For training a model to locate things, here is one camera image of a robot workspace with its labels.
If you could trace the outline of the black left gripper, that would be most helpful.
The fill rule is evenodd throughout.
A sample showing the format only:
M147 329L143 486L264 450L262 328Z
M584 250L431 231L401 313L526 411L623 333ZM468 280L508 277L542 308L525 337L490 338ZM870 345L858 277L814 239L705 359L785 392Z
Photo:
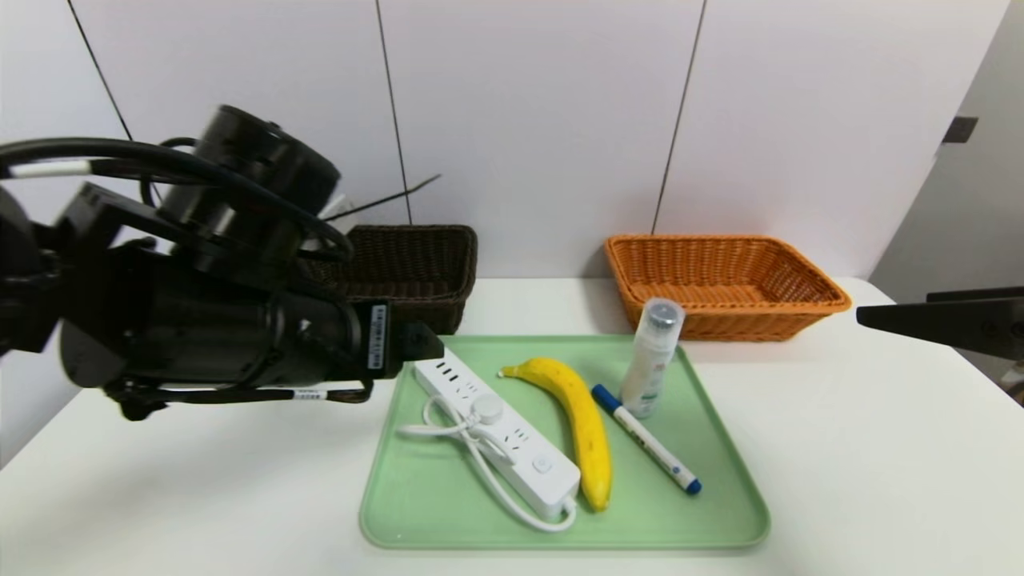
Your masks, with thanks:
M284 316L278 339L266 356L264 384L358 382L395 375L389 303L353 303L299 293L286 293L279 303ZM400 360L443 357L445 344L428 325L400 324Z

